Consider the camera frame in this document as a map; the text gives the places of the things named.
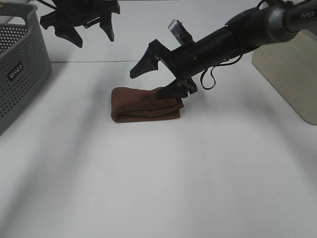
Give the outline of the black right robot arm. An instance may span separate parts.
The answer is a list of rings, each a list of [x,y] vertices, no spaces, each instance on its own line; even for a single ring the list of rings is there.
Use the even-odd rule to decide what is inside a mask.
[[[305,0],[269,0],[268,7],[250,8],[226,22],[225,26],[195,42],[178,20],[168,26],[180,43],[171,51],[158,40],[149,46],[140,61],[131,69],[130,77],[158,69],[161,61],[175,80],[156,92],[156,99],[186,98],[197,92],[192,76],[202,76],[215,67],[228,66],[230,59],[238,62],[246,53],[270,44],[292,40],[299,31],[317,25],[317,2]]]

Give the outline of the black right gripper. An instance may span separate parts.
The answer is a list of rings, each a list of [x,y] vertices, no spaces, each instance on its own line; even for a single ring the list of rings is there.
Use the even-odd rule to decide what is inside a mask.
[[[154,40],[130,70],[130,78],[158,70],[160,60],[172,72],[175,80],[159,89],[156,99],[186,98],[188,94],[197,92],[192,76],[241,54],[241,46],[228,27],[222,27],[193,44],[180,46],[173,51]]]

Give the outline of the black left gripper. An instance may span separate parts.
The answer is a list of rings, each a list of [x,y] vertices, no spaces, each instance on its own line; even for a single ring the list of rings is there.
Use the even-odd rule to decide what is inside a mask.
[[[109,40],[114,41],[111,15],[120,13],[117,0],[54,0],[53,3],[53,12],[41,16],[40,24],[45,29],[54,26],[57,37],[82,48],[83,40],[75,27],[99,24]]]

